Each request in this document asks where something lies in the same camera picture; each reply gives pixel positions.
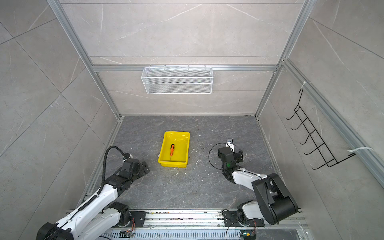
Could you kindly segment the orange handled screwdriver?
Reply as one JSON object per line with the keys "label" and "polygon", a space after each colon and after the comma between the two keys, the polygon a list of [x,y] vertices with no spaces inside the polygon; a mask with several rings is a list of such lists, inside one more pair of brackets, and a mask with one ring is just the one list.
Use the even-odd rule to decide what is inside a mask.
{"label": "orange handled screwdriver", "polygon": [[174,151],[175,151],[175,145],[171,144],[171,148],[170,148],[170,161],[172,160],[172,157],[174,155]]}

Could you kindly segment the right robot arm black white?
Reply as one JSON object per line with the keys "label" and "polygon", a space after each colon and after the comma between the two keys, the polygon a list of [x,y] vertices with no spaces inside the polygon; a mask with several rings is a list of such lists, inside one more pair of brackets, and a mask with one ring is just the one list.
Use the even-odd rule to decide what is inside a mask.
{"label": "right robot arm black white", "polygon": [[222,162],[221,172],[225,179],[254,191],[256,197],[255,201],[238,206],[236,221],[239,224],[258,219],[275,225],[299,211],[296,200],[278,174],[257,174],[239,165],[243,161],[243,151],[233,142],[218,148],[218,158]]}

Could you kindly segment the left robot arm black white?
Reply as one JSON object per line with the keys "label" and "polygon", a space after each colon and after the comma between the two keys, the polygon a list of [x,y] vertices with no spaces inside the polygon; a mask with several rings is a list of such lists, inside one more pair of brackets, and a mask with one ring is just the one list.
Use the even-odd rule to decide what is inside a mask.
{"label": "left robot arm black white", "polygon": [[111,227],[133,224],[130,207],[116,199],[150,172],[146,162],[127,158],[85,203],[54,224],[45,223],[37,240],[95,240]]}

